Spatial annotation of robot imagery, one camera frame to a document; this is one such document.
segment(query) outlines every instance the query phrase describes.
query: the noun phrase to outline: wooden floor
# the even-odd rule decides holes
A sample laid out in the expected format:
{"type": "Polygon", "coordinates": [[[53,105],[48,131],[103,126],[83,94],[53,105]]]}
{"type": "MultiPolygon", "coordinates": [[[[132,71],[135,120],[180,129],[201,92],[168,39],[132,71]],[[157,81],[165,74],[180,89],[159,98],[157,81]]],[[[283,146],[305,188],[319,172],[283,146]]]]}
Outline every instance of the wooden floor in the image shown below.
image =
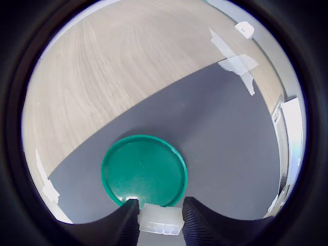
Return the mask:
{"type": "Polygon", "coordinates": [[[235,24],[200,0],[123,0],[70,28],[38,62],[26,96],[22,133],[33,179],[40,180],[36,149],[49,176],[124,111],[225,59],[209,28],[237,55],[259,63],[250,73],[271,113],[283,87],[262,50],[235,24]]]}

